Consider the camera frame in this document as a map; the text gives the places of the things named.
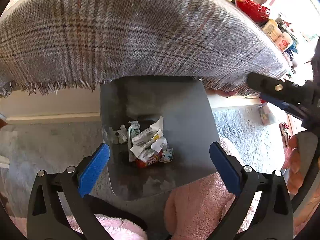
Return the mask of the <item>right hand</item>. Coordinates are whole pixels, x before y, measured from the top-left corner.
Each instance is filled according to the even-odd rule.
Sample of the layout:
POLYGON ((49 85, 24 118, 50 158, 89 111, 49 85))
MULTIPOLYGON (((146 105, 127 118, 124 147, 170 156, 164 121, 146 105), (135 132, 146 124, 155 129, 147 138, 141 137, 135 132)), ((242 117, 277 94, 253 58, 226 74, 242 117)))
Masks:
POLYGON ((300 172, 301 158, 298 150, 298 137, 294 135, 289 140, 289 147, 291 148, 291 157, 289 161, 289 179, 287 181, 287 189, 290 194, 296 195, 303 184, 303 176, 300 172))

